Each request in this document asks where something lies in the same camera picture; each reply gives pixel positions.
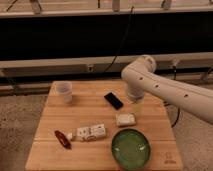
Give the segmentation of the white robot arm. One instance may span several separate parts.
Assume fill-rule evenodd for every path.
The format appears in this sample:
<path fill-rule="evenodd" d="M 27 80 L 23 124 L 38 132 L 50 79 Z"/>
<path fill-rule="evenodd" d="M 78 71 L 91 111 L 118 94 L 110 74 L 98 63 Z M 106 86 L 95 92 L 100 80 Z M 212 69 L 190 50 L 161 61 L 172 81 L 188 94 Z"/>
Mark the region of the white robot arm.
<path fill-rule="evenodd" d="M 138 101 L 148 92 L 213 125 L 213 90 L 158 76 L 156 66 L 152 56 L 142 55 L 122 70 L 127 96 Z"/>

